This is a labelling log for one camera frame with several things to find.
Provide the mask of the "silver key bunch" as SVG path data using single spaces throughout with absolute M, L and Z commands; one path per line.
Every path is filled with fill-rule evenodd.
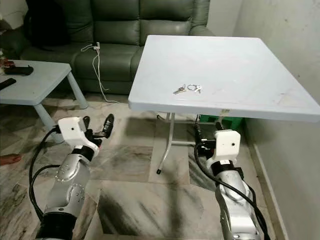
M 173 93 L 177 95 L 177 94 L 186 93 L 186 92 L 194 92 L 194 93 L 200 94 L 202 92 L 202 86 L 198 84 L 188 84 L 188 85 L 185 84 L 179 87 L 178 89 L 176 89 L 176 91 L 174 91 Z

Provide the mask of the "green box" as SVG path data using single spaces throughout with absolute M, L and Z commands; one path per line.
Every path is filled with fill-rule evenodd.
M 200 122 L 216 122 L 219 119 L 219 116 L 215 115 L 205 115 L 201 114 L 199 115 L 199 121 Z M 238 131 L 241 126 L 243 125 L 244 118 L 242 117 L 230 117 L 225 116 L 221 123 L 225 130 L 234 130 Z

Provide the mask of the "grey low coffee table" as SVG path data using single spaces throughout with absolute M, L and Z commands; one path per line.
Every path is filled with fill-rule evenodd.
M 32 106 L 43 122 L 45 132 L 56 124 L 48 114 L 42 101 L 62 82 L 67 80 L 80 109 L 87 109 L 89 103 L 82 93 L 71 65 L 66 62 L 14 60 L 18 67 L 32 67 L 33 73 L 27 76 L 7 75 L 16 79 L 16 83 L 0 90 L 0 103 L 3 105 Z

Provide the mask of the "white folding table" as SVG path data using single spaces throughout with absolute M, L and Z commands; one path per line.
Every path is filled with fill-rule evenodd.
M 201 93 L 174 94 L 183 85 Z M 128 94 L 134 112 L 320 122 L 320 104 L 259 38 L 149 35 Z

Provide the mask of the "green leather sofa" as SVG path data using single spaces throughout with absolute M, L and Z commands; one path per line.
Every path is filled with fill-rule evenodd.
M 0 48 L 12 60 L 69 64 L 85 92 L 130 93 L 149 35 L 212 35 L 210 0 L 55 1 L 68 45 L 33 46 L 20 26 L 0 35 Z

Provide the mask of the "person's bare foot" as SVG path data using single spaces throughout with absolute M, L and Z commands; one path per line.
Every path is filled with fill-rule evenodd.
M 21 154 L 6 154 L 0 156 L 0 166 L 5 166 L 5 165 L 11 165 L 13 163 L 20 162 L 22 160 L 22 155 Z

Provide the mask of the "black flat case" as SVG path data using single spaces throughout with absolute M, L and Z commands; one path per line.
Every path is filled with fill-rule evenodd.
M 4 74 L 9 76 L 29 76 L 34 73 L 34 68 L 30 65 L 28 66 L 10 66 L 3 67 L 2 71 Z

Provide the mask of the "black remote control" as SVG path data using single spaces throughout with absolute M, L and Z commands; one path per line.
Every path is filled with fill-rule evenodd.
M 0 90 L 4 90 L 6 89 L 7 87 L 9 86 L 12 86 L 13 84 L 15 84 L 17 82 L 17 80 L 13 77 L 10 77 L 10 78 L 7 78 L 5 80 L 3 80 L 1 83 L 0 83 Z

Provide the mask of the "black bag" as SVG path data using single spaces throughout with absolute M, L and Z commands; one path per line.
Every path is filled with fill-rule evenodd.
M 64 46 L 71 43 L 64 10 L 56 0 L 25 0 L 27 13 L 23 30 L 37 48 Z

